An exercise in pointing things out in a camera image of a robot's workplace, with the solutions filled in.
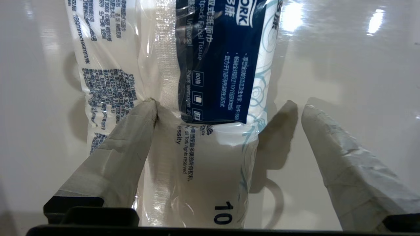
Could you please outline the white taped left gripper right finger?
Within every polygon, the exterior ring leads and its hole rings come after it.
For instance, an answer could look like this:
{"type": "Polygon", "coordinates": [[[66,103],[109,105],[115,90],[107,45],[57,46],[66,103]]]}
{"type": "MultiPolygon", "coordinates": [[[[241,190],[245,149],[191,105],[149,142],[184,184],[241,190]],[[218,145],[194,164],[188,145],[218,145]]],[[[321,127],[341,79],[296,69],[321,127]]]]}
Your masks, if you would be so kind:
{"type": "Polygon", "coordinates": [[[419,232],[420,197],[332,117],[306,104],[301,124],[342,230],[419,232]]]}

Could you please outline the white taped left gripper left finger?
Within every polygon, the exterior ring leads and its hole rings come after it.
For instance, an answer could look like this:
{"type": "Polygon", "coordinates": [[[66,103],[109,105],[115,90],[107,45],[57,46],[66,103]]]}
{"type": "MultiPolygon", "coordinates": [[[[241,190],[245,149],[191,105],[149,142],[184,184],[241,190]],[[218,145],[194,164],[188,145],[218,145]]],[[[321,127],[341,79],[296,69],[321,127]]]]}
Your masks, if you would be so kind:
{"type": "Polygon", "coordinates": [[[154,99],[142,101],[72,173],[43,207],[49,224],[74,207],[131,208],[158,117],[154,99]]]}

